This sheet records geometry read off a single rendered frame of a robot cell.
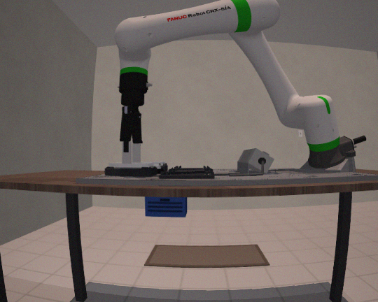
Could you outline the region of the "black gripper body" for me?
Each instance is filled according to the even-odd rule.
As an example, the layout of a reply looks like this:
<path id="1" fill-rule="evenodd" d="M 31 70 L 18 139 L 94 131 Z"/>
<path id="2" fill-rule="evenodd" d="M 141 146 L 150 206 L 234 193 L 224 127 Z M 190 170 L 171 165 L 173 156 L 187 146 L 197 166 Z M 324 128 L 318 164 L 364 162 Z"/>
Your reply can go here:
<path id="1" fill-rule="evenodd" d="M 144 93 L 142 92 L 123 92 L 121 94 L 121 104 L 131 106 L 131 119 L 134 117 L 134 110 L 139 111 L 138 107 L 144 105 Z"/>

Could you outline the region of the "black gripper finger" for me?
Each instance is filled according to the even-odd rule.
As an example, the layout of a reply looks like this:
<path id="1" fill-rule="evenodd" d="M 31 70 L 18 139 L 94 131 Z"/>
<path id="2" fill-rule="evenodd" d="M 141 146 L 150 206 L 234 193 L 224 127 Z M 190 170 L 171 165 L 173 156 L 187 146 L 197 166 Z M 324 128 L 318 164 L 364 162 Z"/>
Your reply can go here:
<path id="1" fill-rule="evenodd" d="M 140 118 L 140 119 L 139 119 Z M 137 113 L 137 121 L 132 130 L 132 162 L 141 162 L 141 113 Z"/>
<path id="2" fill-rule="evenodd" d="M 136 121 L 138 111 L 134 110 L 134 117 L 131 119 L 131 106 L 122 107 L 122 121 L 120 129 L 120 141 L 122 142 L 122 164 L 132 163 L 132 129 Z"/>

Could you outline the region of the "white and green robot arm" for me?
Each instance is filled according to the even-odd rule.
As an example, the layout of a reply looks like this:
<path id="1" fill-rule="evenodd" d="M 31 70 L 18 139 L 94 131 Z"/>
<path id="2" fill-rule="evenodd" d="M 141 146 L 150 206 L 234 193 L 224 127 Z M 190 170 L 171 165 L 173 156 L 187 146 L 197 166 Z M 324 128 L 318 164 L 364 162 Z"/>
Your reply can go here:
<path id="1" fill-rule="evenodd" d="M 119 92 L 142 92 L 148 83 L 151 48 L 193 36 L 229 33 L 262 80 L 280 122 L 304 129 L 309 165 L 329 168 L 355 157 L 355 139 L 340 137 L 333 100 L 327 95 L 299 96 L 287 78 L 262 30 L 280 16 L 276 0 L 220 0 L 183 10 L 131 17 L 115 30 L 119 49 Z"/>

